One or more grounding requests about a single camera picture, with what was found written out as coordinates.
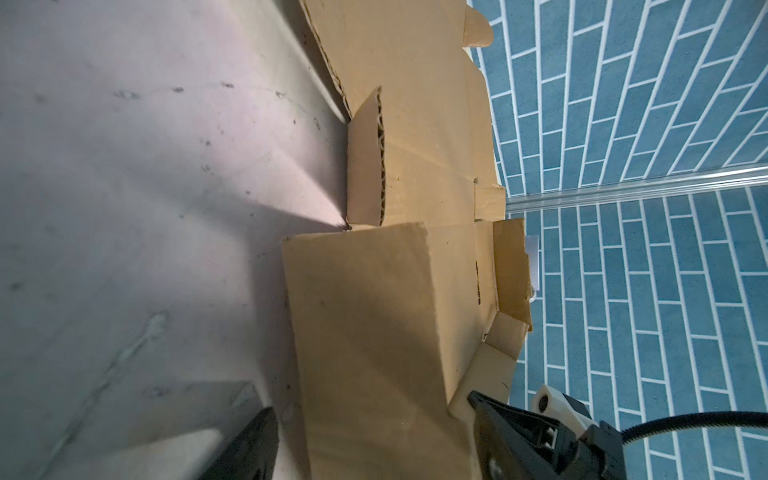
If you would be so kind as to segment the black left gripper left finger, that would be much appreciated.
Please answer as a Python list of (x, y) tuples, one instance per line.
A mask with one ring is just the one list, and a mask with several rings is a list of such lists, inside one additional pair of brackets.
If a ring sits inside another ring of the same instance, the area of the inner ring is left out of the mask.
[(200, 480), (270, 480), (279, 450), (272, 407), (261, 410), (199, 476)]

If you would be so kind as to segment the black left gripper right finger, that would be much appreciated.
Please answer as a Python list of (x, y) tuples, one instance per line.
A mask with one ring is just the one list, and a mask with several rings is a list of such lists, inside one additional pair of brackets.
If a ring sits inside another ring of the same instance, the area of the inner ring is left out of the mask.
[(504, 405), (478, 391), (473, 436), (484, 479), (559, 479), (576, 458), (575, 434), (557, 420)]

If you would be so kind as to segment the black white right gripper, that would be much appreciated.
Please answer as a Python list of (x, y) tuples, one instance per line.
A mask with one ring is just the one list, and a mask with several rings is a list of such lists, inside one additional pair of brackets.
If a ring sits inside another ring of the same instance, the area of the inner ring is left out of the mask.
[(586, 406), (543, 385), (532, 402), (533, 412), (549, 423), (542, 447), (560, 479), (625, 479), (627, 469), (621, 433), (593, 420)]

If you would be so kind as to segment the brown cardboard box top sheet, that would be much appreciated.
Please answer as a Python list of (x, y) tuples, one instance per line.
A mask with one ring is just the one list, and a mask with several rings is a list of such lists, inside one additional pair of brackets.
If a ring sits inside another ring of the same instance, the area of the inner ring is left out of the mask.
[(467, 397), (506, 402), (532, 328), (463, 1), (306, 1), (351, 120), (348, 229), (282, 247), (315, 479), (477, 479)]

